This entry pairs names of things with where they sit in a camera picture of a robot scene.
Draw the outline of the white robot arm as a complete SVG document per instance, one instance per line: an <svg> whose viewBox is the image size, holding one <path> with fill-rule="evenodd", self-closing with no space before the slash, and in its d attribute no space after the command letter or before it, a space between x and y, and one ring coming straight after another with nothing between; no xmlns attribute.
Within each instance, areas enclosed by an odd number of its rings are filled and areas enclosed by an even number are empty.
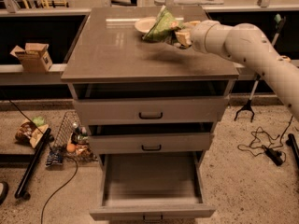
<svg viewBox="0 0 299 224"><path fill-rule="evenodd" d="M299 120L299 68L284 60L255 25L200 21L176 32L182 45L219 55L256 72Z"/></svg>

